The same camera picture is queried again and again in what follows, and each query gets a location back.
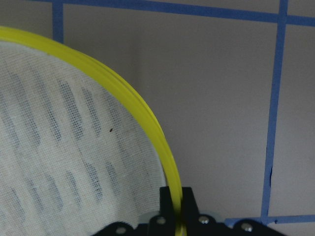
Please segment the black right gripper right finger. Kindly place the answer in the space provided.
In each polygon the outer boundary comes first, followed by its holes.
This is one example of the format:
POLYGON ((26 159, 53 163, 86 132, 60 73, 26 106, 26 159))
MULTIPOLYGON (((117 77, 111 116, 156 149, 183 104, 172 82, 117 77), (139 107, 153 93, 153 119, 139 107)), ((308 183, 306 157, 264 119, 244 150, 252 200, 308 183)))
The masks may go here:
POLYGON ((197 218, 199 215, 199 209, 192 188, 183 187, 182 192, 182 216, 184 218, 197 218))

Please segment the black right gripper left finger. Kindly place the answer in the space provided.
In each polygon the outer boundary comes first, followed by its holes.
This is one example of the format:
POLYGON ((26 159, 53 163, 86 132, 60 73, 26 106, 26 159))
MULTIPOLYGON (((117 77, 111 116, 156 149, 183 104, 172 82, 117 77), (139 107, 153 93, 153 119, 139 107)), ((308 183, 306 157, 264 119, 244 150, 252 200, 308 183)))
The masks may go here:
POLYGON ((159 189, 159 215, 165 219, 176 218, 169 186, 159 189))

